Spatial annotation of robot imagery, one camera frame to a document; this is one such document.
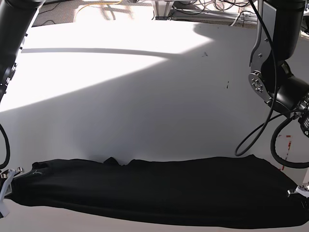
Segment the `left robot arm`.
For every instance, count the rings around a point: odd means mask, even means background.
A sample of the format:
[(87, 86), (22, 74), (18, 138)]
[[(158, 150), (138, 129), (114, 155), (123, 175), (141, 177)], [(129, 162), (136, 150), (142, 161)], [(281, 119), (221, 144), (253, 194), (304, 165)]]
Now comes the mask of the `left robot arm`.
[(273, 112), (286, 119), (275, 129), (270, 141), (273, 159), (282, 166), (307, 169), (308, 162), (291, 162), (276, 152), (276, 140), (293, 120), (297, 120), (304, 135), (309, 134), (309, 85), (296, 78), (288, 63), (296, 48), (301, 30), (305, 0), (260, 0), (258, 5), (250, 1), (257, 16), (257, 36), (250, 56), (251, 88), (270, 107), (265, 123), (253, 130), (253, 141), (243, 150), (235, 150), (239, 157), (259, 139), (267, 124), (274, 120)]

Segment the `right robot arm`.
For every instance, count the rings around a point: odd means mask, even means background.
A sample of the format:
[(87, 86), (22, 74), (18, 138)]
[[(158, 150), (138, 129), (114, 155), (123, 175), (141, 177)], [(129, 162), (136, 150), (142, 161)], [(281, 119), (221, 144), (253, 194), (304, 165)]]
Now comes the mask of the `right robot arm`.
[[(0, 97), (6, 94), (7, 87), (13, 78), (17, 63), (17, 56), (21, 53), (28, 29), (32, 27), (43, 0), (2, 0), (0, 2)], [(4, 203), (6, 196), (12, 193), (12, 180), (24, 171), (7, 167), (10, 156), (10, 144), (8, 136), (3, 128), (0, 133), (5, 143), (5, 159), (0, 164), (0, 217), (6, 217), (9, 210)]]

